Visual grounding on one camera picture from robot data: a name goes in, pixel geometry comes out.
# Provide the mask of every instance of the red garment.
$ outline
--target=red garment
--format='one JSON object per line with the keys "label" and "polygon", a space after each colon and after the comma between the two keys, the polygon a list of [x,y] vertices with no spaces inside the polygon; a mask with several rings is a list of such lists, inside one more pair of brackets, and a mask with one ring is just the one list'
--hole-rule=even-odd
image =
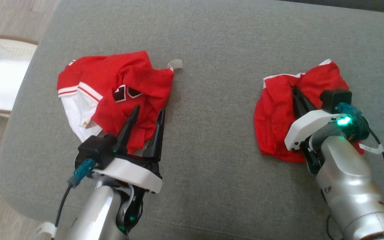
{"label": "red garment", "polygon": [[135,105],[140,114],[127,148],[143,148],[155,131],[158,112],[168,100],[174,73],[156,70],[145,51],[111,56],[87,56],[73,61],[58,78],[59,96],[81,91],[95,102],[91,120],[103,132],[117,135]]}
{"label": "red garment", "polygon": [[[304,163],[300,151],[289,151],[284,144],[290,125],[296,120],[291,87],[299,87],[317,108],[322,105],[319,99],[322,91],[339,88],[349,90],[349,87],[340,76],[339,67],[331,61],[296,76],[282,74],[265,78],[265,85],[254,112],[254,129],[259,148],[262,154]],[[357,144],[354,146],[358,152],[364,153]]]}

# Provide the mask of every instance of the gray upholstered surface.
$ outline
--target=gray upholstered surface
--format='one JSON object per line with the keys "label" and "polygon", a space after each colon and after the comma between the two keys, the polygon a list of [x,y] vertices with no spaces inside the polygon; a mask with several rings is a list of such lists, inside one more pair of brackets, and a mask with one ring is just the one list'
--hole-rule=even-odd
{"label": "gray upholstered surface", "polygon": [[[300,164],[261,156],[253,112],[262,78],[333,59],[384,143],[384,13],[279,1],[64,1],[41,41],[7,127],[0,191],[13,208],[54,221],[78,139],[55,90],[85,55],[145,49],[175,76],[160,163],[133,239],[324,239],[328,213]],[[384,193],[379,156],[366,157]],[[68,196],[70,225],[93,191]]]}

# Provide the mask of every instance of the red stripe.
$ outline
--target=red stripe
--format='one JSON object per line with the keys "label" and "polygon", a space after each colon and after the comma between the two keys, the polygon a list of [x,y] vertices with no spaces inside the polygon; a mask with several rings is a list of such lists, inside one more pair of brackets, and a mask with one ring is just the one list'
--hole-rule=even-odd
{"label": "red stripe", "polygon": [[70,94],[70,93],[74,93],[74,92],[76,92],[76,90],[73,90],[73,91],[67,91],[67,92],[62,92],[62,93],[59,93],[59,95],[61,95],[61,94]]}
{"label": "red stripe", "polygon": [[81,88],[81,87],[78,87],[79,89],[81,89],[82,91],[84,91],[86,94],[88,94],[90,97],[94,98],[97,102],[99,101],[96,97],[94,97],[93,95],[91,95],[89,92],[85,91],[84,88]]}

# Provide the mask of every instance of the green led light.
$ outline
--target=green led light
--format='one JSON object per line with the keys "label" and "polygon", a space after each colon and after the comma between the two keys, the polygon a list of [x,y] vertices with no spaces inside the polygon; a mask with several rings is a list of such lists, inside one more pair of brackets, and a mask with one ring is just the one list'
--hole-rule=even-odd
{"label": "green led light", "polygon": [[350,117],[346,116],[346,117],[343,117],[343,118],[340,118],[339,120],[337,120],[337,125],[346,126],[351,122],[352,122],[352,119]]}

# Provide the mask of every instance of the white laundry basket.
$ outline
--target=white laundry basket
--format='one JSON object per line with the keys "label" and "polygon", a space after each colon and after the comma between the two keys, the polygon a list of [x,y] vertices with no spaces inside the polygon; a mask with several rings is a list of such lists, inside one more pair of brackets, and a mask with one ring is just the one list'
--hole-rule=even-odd
{"label": "white laundry basket", "polygon": [[9,117],[38,42],[0,35],[0,115]]}

